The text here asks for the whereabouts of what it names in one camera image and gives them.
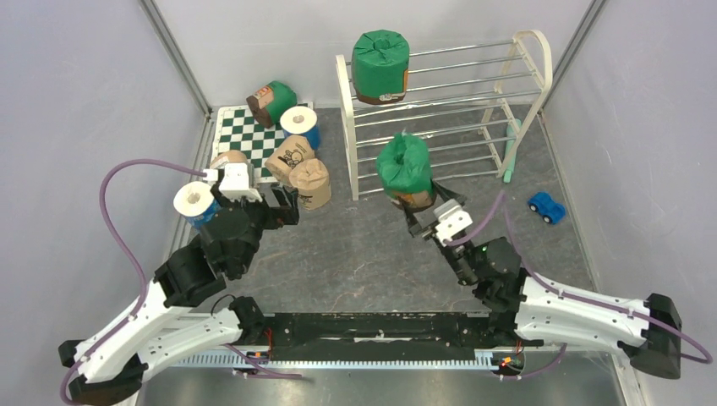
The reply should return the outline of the green paper roll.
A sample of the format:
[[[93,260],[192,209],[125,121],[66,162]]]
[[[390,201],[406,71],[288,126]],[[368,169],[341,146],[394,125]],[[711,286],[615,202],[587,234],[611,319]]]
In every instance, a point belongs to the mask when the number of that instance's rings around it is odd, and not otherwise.
[[[395,193],[413,193],[418,206],[416,212],[434,205],[436,192],[430,152],[418,136],[407,132],[394,134],[376,157],[375,168],[390,202]]]

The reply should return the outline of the green brown roll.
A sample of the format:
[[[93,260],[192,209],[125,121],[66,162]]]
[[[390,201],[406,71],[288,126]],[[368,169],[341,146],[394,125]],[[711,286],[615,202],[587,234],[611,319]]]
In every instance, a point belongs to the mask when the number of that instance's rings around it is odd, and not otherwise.
[[[289,108],[297,105],[298,96],[288,85],[273,80],[248,96],[246,102],[255,121],[270,128]]]

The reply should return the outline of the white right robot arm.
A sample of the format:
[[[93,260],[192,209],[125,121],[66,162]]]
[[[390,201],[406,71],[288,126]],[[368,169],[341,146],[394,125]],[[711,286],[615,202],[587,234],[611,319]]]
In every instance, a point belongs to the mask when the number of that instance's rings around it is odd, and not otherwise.
[[[674,301],[652,293],[624,299],[558,283],[529,270],[508,237],[473,243],[465,198],[437,182],[442,204],[423,226],[419,207],[398,196],[393,203],[414,237],[431,240],[457,281],[490,310],[488,332],[500,345],[557,342],[623,352],[632,368],[663,379],[681,376],[681,317]]]

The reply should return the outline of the brown paper roll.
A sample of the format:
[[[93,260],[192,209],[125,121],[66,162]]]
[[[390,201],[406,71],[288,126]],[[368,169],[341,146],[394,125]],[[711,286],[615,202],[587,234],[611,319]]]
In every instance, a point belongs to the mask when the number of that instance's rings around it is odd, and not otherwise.
[[[298,202],[306,210],[318,209],[331,198],[330,174],[318,158],[299,163],[290,172],[289,183],[298,191]]]

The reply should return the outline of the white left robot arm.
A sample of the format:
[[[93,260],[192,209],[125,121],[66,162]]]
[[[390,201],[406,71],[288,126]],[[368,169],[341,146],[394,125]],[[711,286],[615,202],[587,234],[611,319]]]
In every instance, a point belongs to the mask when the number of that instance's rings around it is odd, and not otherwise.
[[[140,296],[103,330],[85,340],[68,340],[58,352],[68,374],[61,397],[69,405],[114,405],[174,362],[205,349],[265,336],[265,317],[250,297],[167,335],[162,329],[223,291],[250,267],[264,231],[295,225],[298,192],[274,184],[277,206],[243,198],[221,198],[221,209],[198,234],[169,256]]]

